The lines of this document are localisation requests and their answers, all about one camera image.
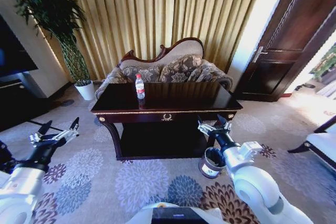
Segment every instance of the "bottle label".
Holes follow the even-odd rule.
[[[205,164],[202,166],[202,171],[204,171],[209,176],[216,176],[219,173],[219,171],[211,170]]]
[[[144,87],[144,84],[143,83],[138,83],[138,84],[136,84],[135,85],[135,88],[136,88],[136,92],[138,93],[138,94],[141,94],[141,93],[143,93],[143,92],[145,92],[145,87]]]

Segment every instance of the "floral carpet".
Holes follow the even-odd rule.
[[[310,152],[287,152],[317,128],[317,116],[326,121],[334,114],[332,107],[323,107],[329,102],[324,97],[315,97],[320,109],[300,102],[306,98],[297,93],[275,103],[242,101],[231,136],[262,145],[256,166],[268,171],[289,202],[314,223],[336,223],[336,173]],[[259,223],[235,194],[226,171],[208,179],[199,172],[197,158],[116,161],[108,130],[89,111],[94,102],[84,101],[72,87],[59,101],[60,107],[35,121],[53,120],[54,127],[67,129],[79,116],[80,136],[56,151],[34,223],[125,223],[143,206],[159,201],[218,207],[228,223]],[[25,158],[32,150],[28,136],[38,128],[26,122],[1,132],[0,139],[17,159]],[[117,129],[121,134],[122,125]]]

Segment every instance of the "small bucket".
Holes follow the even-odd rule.
[[[207,178],[216,178],[225,167],[225,160],[218,148],[209,147],[199,160],[198,169]]]

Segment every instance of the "wooden door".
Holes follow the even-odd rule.
[[[235,91],[277,101],[336,28],[336,0],[280,0]]]

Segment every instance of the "water bottle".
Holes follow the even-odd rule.
[[[143,80],[141,79],[141,74],[137,73],[137,79],[135,80],[135,88],[136,88],[136,94],[138,96],[138,99],[144,99],[145,98],[145,87],[143,84]]]

